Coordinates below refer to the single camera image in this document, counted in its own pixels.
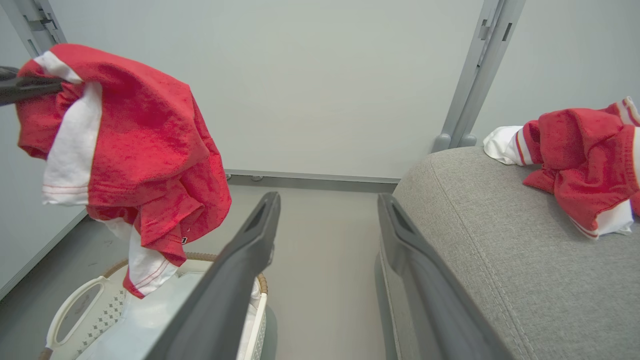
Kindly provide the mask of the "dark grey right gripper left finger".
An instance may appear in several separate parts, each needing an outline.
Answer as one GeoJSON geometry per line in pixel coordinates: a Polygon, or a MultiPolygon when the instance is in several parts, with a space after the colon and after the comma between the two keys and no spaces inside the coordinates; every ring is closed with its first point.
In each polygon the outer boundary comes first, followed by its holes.
{"type": "Polygon", "coordinates": [[[266,193],[147,353],[148,360],[234,360],[254,280],[270,266],[281,196],[266,193]]]}

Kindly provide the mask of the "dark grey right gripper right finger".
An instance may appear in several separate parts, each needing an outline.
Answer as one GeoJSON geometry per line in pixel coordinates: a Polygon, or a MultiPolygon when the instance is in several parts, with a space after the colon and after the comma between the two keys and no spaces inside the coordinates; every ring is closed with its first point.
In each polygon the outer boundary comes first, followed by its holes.
{"type": "Polygon", "coordinates": [[[512,353],[390,193],[377,200],[379,254],[400,360],[511,360],[512,353]]]}

